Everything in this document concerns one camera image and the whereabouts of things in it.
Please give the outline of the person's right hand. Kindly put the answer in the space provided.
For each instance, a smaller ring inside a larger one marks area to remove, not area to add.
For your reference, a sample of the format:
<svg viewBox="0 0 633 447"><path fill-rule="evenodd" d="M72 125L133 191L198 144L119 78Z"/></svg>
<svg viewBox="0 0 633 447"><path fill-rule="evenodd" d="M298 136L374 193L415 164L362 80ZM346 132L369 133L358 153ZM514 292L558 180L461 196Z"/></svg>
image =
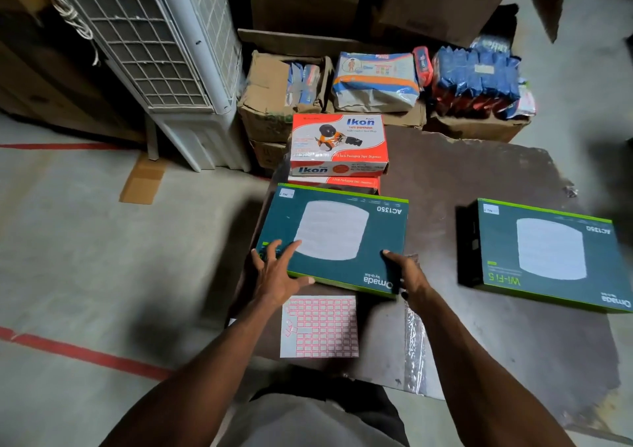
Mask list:
<svg viewBox="0 0 633 447"><path fill-rule="evenodd" d="M407 256L407 266L400 269L401 297L413 312L421 315L427 294L432 291L432 288L422 269L413 258Z"/></svg>

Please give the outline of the teal router box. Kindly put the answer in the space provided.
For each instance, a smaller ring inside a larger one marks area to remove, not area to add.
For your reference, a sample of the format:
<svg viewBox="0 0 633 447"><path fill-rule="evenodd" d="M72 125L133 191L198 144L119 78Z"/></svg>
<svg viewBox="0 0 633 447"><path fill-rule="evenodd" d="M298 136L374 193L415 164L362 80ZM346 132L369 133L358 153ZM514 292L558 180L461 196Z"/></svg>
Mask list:
<svg viewBox="0 0 633 447"><path fill-rule="evenodd" d="M290 276L395 298L400 274L382 252L403 254L408 211L406 199L279 183L255 249L265 257L267 245L280 240L280 255L300 240Z"/></svg>
<svg viewBox="0 0 633 447"><path fill-rule="evenodd" d="M604 313L633 313L613 221L478 198L456 208L459 284Z"/></svg>

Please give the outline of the clear plastic wrapper strip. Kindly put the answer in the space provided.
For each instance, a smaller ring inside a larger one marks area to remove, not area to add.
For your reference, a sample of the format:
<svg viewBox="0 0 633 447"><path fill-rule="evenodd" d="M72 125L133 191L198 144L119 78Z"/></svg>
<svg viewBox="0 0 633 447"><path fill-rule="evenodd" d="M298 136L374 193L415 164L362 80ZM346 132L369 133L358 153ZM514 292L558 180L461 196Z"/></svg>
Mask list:
<svg viewBox="0 0 633 447"><path fill-rule="evenodd" d="M426 395L427 333L420 317L405 301L405 391L415 395Z"/></svg>

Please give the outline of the red white tape dispenser box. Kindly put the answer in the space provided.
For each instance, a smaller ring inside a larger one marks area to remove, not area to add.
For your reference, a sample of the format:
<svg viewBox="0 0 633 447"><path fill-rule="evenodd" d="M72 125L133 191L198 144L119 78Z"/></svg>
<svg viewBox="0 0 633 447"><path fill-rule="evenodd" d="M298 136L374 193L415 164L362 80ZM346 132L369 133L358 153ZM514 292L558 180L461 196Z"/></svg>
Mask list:
<svg viewBox="0 0 633 447"><path fill-rule="evenodd" d="M381 114L295 114L290 175L376 178L389 168Z"/></svg>
<svg viewBox="0 0 633 447"><path fill-rule="evenodd" d="M293 185L344 190L357 194L380 194L379 177L352 176L288 176L287 182Z"/></svg>

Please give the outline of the small brown cardboard box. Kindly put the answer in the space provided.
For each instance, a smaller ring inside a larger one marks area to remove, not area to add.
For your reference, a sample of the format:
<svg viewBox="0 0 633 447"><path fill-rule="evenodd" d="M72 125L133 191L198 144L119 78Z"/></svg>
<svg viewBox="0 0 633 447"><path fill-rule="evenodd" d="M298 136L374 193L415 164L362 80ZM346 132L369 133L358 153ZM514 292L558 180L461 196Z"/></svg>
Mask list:
<svg viewBox="0 0 633 447"><path fill-rule="evenodd" d="M258 142L249 140L259 166L265 170L275 171L280 165L288 162L289 142Z"/></svg>

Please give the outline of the cardboard box under diaper pack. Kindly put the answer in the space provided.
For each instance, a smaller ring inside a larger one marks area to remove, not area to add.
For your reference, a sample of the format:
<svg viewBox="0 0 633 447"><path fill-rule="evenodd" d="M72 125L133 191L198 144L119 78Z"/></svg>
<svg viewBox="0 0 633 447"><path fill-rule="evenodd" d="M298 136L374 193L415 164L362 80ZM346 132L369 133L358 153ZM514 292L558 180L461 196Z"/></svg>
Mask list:
<svg viewBox="0 0 633 447"><path fill-rule="evenodd" d="M328 99L324 113L326 114L366 114L365 112L345 112L334 107L331 99ZM407 112L381 113L385 126L403 126L423 130L427 122L426 105L421 99L417 99L414 107Z"/></svg>

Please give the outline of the person's light grey shirt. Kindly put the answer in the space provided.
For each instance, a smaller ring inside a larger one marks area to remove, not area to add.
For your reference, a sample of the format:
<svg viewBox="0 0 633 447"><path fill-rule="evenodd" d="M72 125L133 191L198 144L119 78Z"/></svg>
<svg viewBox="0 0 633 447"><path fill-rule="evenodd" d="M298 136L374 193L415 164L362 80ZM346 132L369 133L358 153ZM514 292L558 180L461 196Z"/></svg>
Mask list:
<svg viewBox="0 0 633 447"><path fill-rule="evenodd" d="M404 447L332 403L270 394L235 411L217 447Z"/></svg>

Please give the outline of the low brown cardboard box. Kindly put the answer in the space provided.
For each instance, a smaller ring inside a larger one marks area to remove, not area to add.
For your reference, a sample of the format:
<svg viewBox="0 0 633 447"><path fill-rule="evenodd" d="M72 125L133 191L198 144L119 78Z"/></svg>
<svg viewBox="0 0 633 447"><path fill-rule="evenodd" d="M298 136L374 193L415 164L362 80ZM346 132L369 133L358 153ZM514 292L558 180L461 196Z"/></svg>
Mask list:
<svg viewBox="0 0 633 447"><path fill-rule="evenodd" d="M503 120L494 115L470 118L433 112L423 126L423 131L441 133L452 139L488 140L509 144L530 123L529 119Z"/></svg>

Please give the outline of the white orange diaper pack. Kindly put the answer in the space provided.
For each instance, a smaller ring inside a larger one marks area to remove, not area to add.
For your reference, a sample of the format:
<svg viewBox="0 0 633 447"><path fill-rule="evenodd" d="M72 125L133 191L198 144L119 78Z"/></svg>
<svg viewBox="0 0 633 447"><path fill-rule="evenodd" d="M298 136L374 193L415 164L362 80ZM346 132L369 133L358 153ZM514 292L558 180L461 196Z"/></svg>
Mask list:
<svg viewBox="0 0 633 447"><path fill-rule="evenodd" d="M342 51L332 82L334 108L343 112L408 112L420 97L412 53Z"/></svg>

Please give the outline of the flat cardboard piece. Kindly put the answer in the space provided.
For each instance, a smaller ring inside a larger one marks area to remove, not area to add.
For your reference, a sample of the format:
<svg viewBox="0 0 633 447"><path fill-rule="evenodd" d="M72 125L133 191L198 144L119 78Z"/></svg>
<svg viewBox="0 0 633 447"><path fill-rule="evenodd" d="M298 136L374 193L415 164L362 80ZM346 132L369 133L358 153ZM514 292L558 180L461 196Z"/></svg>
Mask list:
<svg viewBox="0 0 633 447"><path fill-rule="evenodd" d="M163 158L151 160L141 152L121 191L121 203L151 205L162 183L169 161Z"/></svg>

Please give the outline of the open crumpled cardboard box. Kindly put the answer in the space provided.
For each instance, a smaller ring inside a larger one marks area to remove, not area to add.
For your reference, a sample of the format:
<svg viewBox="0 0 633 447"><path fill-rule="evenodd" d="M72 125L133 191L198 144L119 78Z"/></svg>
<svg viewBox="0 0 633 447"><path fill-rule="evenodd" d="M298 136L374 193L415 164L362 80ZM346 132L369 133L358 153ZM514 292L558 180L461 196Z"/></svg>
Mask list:
<svg viewBox="0 0 633 447"><path fill-rule="evenodd" d="M301 103L305 89L301 81L289 86L293 64L315 66L315 91L307 103ZM246 79L246 88L238 102L238 112L249 140L270 144L286 143L295 114L321 114L327 104L328 88L334 71L328 57L292 57L255 50Z"/></svg>

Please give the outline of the red plastic packet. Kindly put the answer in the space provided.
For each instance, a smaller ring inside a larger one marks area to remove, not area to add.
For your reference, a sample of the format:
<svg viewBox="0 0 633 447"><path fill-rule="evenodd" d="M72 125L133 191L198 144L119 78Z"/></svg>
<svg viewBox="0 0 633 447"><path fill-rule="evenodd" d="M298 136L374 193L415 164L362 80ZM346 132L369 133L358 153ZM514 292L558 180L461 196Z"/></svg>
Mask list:
<svg viewBox="0 0 633 447"><path fill-rule="evenodd" d="M429 50L426 46L418 46L413 49L416 77L419 89L424 90L431 85L434 70Z"/></svg>

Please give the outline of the blue white packets bundle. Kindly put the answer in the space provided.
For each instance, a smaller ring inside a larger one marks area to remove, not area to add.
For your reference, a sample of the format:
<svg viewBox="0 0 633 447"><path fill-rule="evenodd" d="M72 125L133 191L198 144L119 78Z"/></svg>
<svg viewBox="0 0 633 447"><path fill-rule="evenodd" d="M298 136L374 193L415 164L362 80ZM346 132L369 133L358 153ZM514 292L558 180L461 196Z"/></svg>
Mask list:
<svg viewBox="0 0 633 447"><path fill-rule="evenodd" d="M316 64L288 60L285 63L289 68L284 106L313 106L318 95L321 68Z"/></svg>

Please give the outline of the bundle of dark blue packets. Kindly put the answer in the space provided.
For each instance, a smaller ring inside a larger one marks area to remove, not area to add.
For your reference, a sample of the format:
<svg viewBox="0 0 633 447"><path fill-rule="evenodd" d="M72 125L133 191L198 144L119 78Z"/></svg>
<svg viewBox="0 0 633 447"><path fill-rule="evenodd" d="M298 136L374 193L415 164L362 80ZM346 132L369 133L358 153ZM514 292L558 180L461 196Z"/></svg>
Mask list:
<svg viewBox="0 0 633 447"><path fill-rule="evenodd" d="M432 100L441 116L487 117L520 101L520 58L502 51L440 48L432 59Z"/></svg>

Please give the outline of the white blue plastic packet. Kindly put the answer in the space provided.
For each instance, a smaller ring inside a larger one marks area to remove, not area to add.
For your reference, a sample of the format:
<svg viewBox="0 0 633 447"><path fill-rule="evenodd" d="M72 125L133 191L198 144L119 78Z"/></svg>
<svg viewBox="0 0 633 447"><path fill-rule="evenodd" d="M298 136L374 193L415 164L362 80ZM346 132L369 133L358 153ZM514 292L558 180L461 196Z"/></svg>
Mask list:
<svg viewBox="0 0 633 447"><path fill-rule="evenodd" d="M518 91L520 98L500 112L501 118L505 120L529 119L536 115L537 111L534 95L532 94L532 91L529 88L529 83L526 79L519 79Z"/></svg>

